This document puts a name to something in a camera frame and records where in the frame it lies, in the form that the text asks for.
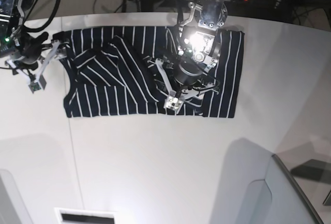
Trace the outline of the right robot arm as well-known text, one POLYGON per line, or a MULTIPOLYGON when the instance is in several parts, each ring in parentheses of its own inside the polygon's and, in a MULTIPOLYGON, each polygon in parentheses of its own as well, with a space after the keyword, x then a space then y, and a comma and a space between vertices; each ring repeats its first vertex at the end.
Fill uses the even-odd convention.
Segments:
POLYGON ((44 32, 54 19, 61 0, 56 0, 50 17, 44 25, 31 28, 25 25, 39 0, 1 0, 1 58, 9 56, 19 69, 36 70, 43 43, 48 39, 44 32))

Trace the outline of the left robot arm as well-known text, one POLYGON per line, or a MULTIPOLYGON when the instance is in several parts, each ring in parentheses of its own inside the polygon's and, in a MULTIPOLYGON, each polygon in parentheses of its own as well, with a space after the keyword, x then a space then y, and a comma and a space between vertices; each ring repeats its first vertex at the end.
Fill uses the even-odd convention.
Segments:
POLYGON ((180 85, 177 93, 202 93, 218 88, 219 81, 209 72, 218 65, 220 59, 219 36, 228 17, 225 1, 189 2, 190 14, 184 18, 183 0, 175 0, 178 54, 173 77, 180 85))

